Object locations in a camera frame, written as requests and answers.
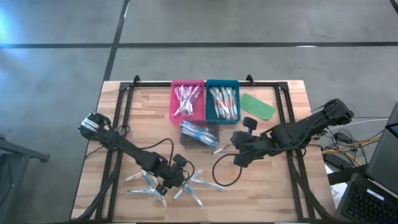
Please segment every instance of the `black metal frame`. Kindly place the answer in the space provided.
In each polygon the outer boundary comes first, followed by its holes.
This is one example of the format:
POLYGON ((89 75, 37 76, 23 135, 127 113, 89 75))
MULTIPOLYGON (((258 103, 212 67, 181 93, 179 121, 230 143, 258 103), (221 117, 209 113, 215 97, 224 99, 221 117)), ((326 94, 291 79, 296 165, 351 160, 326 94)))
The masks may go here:
MULTIPOLYGON (((132 92, 133 92, 134 87, 160 87, 160 86, 167 87, 167 86, 171 86, 171 82, 138 82, 139 80, 140 80, 140 78, 138 76, 136 76, 132 83, 122 82, 120 84, 119 95, 118 95, 118 100, 116 103, 114 120, 113 120, 113 128, 118 128, 118 121, 119 121, 119 114, 120 114, 120 110, 121 110, 121 103, 122 103, 122 99, 123 99, 123 92, 126 89, 129 89, 129 93, 128 93, 128 97, 127 97, 126 109, 125 109, 124 118, 123 118, 123 126, 127 126, 127 121, 129 119, 129 110, 131 107, 132 92)), ((280 119, 281 123, 286 122, 286 118, 284 115, 284 107, 282 105, 282 98, 281 98, 281 94, 280 94, 280 91, 283 91, 285 94, 285 100, 286 100, 286 104, 287 104, 287 111, 289 113, 290 122, 295 122, 293 106, 292 106, 292 101, 290 99, 289 86, 288 86, 287 82, 255 82, 253 80, 252 76, 248 75, 246 77, 246 82, 239 82, 239 86, 256 86, 256 87, 264 86, 264 87, 274 88, 276 102, 277 102, 277 108, 278 108, 278 112, 279 112, 279 119, 280 119)), ((294 166, 293 152, 292 151, 286 152, 287 165, 289 167, 290 181, 292 184, 292 192, 293 192, 293 196, 294 196, 297 219, 298 219, 298 221, 304 221, 304 220, 306 220, 306 221, 312 220, 312 221, 316 221, 316 222, 321 221, 321 220, 315 219, 313 203, 315 203, 315 205, 318 208, 321 205, 319 204, 319 202, 316 200, 315 196, 309 190, 307 172, 305 170, 304 160, 303 160, 303 155, 302 155, 301 150, 297 150, 296 154, 297 154, 299 172, 296 170, 296 168, 294 166), (303 209, 302 209, 301 201, 300 201, 299 188, 297 185, 301 186, 301 188, 305 192, 305 198, 306 198, 309 218, 305 218, 303 216, 303 209)), ((106 181, 109 178, 109 171, 110 171, 110 167, 111 167, 112 156, 113 156, 113 151, 108 151, 107 155, 106 155, 105 165, 104 165, 104 173, 103 173, 103 178, 101 181, 101 187, 103 187, 104 183, 106 183, 106 181)), ((114 179, 113 186, 111 189, 111 196, 110 196, 110 200, 109 200, 107 217, 103 218, 101 215, 103 213, 103 199, 102 199, 100 204, 98 205, 95 219, 91 220, 91 222, 103 223, 103 222, 112 222, 112 220, 113 220, 114 206, 116 203, 116 194, 118 191, 118 179, 119 179, 119 173, 120 173, 121 163, 122 163, 122 156, 123 156, 123 152, 118 151, 116 163, 115 163, 114 170, 113 170, 115 179, 114 179)))

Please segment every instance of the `pink container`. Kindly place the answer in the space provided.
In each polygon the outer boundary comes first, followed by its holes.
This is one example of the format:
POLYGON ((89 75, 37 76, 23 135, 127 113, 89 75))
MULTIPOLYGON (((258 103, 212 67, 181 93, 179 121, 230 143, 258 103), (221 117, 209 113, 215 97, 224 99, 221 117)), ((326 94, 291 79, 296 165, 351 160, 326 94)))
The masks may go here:
POLYGON ((170 108, 169 108, 169 118, 171 122, 178 124, 185 119, 194 120, 204 120, 205 119, 205 81, 204 80, 173 80, 170 89, 170 108), (173 116, 176 110, 180 107, 180 102, 178 102, 177 96, 175 95, 174 88, 181 85, 193 85, 200 86, 201 90, 199 96, 195 103, 193 104, 193 115, 192 116, 173 116))

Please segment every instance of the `green sponge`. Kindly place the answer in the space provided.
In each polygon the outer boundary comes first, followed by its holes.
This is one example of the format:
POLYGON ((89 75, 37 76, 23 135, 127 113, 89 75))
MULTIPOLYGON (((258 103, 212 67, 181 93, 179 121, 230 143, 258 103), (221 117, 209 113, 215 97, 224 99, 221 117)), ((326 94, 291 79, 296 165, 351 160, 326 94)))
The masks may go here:
POLYGON ((244 93, 241 97, 241 107, 261 119, 271 119, 275 113, 275 109, 272 106, 247 93, 244 93))

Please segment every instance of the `wooden table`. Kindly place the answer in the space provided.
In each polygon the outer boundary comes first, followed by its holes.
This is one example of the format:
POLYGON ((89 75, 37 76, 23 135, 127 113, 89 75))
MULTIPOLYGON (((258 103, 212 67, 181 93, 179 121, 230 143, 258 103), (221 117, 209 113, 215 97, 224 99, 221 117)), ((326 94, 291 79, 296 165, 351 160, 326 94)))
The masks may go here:
MULTIPOLYGON (((296 120, 300 120, 311 114, 304 82, 296 80, 288 81, 288 83, 294 115, 296 120)), ((103 113, 111 120, 114 116, 119 84, 120 82, 104 82, 99 99, 97 112, 103 113)), ((271 87, 241 87, 240 94, 243 93, 253 95, 277 108, 275 92, 271 87)), ((211 151, 208 150, 184 149, 179 144, 179 127, 173 125, 169 120, 169 100, 170 87, 135 87, 129 118, 131 131, 128 133, 127 139, 138 147, 145 147, 163 138, 172 138, 175 143, 175 153, 180 153, 192 161, 197 169, 203 170, 201 176, 203 179, 213 181, 211 168, 217 158, 224 153, 237 152, 237 150, 229 147, 221 154, 211 155, 211 151)), ((248 112, 241 110, 242 119, 245 116, 257 119, 248 112)), ((259 134, 279 124, 277 110, 271 120, 263 121, 259 119, 258 122, 257 130, 253 134, 259 134)), ((220 128, 220 146, 229 143, 233 131, 246 129, 241 122, 232 126, 221 125, 220 128)), ((87 153, 98 146, 97 142, 91 142, 87 153)), ((163 143, 150 150, 168 158, 170 143, 163 143)), ((98 193, 105 157, 106 150, 101 149, 85 161, 72 218, 83 213, 98 193)), ((311 191, 326 210, 333 214, 335 208, 319 148, 308 147, 304 161, 311 191)), ((178 200, 173 201, 172 197, 178 191, 176 188, 169 190, 165 196, 168 205, 166 209, 155 202, 150 195, 127 195, 127 189, 147 188, 143 179, 136 179, 131 182, 124 181, 126 177, 139 171, 140 167, 136 165, 135 160, 124 155, 114 222, 273 222, 297 220, 285 153, 275 157, 266 156, 263 160, 254 161, 248 168, 243 169, 240 180, 226 188, 224 192, 198 184, 190 184, 198 198, 203 202, 203 209, 200 209, 186 192, 178 200)), ((238 171, 239 167, 233 164, 233 158, 228 157, 218 164, 216 176, 220 182, 228 183, 236 178, 238 171)), ((307 211, 302 192, 300 198, 303 210, 307 211)), ((105 203, 104 211, 108 209, 107 204, 105 203)))

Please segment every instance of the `teal bin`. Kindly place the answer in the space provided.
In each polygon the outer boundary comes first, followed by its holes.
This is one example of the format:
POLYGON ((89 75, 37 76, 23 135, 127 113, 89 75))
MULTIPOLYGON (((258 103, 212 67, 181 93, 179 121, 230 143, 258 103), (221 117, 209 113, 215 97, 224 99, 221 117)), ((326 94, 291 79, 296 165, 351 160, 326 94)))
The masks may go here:
POLYGON ((206 82, 206 120, 217 121, 220 124, 236 124, 241 120, 241 104, 239 95, 239 82, 237 80, 207 80, 206 82), (219 86, 230 86, 236 90, 236 108, 238 112, 238 118, 236 120, 227 120, 223 118, 217 118, 216 110, 214 107, 213 95, 210 94, 209 89, 219 86))

